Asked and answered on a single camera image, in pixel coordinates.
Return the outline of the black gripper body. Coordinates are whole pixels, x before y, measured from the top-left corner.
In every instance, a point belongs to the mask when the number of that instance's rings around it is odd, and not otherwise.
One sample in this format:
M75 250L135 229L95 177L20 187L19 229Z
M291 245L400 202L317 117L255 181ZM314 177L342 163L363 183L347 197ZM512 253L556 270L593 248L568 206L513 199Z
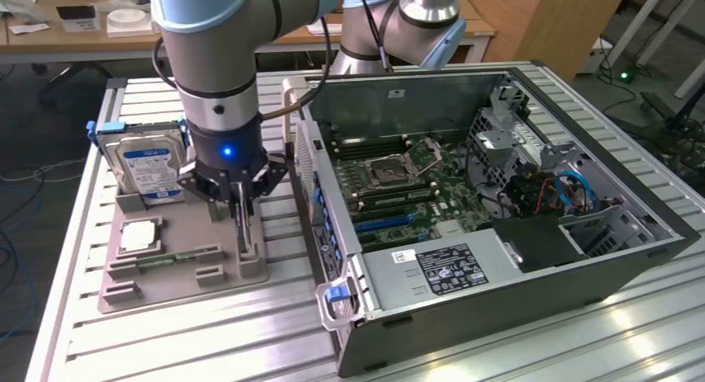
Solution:
M213 131L190 126L195 148L197 188L214 200L230 196L255 198L253 181L267 164L267 151L262 145L262 113L237 130Z

